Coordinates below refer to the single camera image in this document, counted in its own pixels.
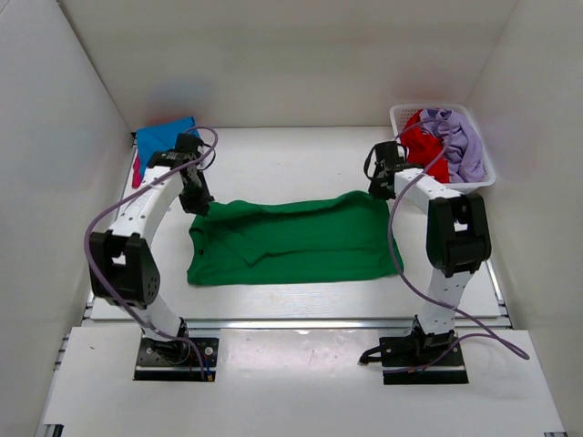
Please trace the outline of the green t shirt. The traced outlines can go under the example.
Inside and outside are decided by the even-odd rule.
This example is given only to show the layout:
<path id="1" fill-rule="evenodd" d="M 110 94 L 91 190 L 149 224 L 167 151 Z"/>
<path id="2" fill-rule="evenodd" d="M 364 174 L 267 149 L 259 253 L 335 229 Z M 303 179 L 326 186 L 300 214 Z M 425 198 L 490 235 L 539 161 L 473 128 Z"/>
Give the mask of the green t shirt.
<path id="1" fill-rule="evenodd" d="M 385 201 L 362 191 L 261 205 L 214 202 L 189 228 L 192 286 L 277 285 L 391 277 L 404 262 Z"/>

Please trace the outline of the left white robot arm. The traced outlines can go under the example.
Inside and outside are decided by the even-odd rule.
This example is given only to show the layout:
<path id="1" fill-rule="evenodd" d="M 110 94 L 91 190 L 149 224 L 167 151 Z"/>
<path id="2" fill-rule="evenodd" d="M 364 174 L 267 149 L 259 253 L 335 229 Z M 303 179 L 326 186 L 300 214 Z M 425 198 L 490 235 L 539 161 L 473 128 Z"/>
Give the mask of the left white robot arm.
<path id="1" fill-rule="evenodd" d="M 152 350 L 174 366 L 199 349 L 186 321 L 159 294 L 150 245 L 174 200 L 187 214 L 208 214 L 214 198 L 203 172 L 214 161 L 215 147 L 197 127 L 178 134 L 174 148 L 153 152 L 140 188 L 99 213 L 84 237 L 94 295 L 132 317 Z"/>

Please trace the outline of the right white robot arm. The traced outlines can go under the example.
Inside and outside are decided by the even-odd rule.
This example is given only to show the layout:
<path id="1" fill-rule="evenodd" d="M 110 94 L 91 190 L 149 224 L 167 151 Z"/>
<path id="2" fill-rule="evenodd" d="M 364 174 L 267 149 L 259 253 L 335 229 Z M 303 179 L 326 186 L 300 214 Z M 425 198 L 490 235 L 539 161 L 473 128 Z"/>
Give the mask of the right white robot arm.
<path id="1" fill-rule="evenodd" d="M 386 141 L 369 152 L 363 165 L 364 171 L 374 166 L 369 193 L 396 207 L 406 199 L 426 215 L 425 251 L 433 273 L 410 332 L 387 340 L 385 350 L 426 365 L 454 346 L 455 315 L 468 282 L 491 255 L 491 240 L 480 195 L 448 188 L 406 162 L 398 148 Z"/>

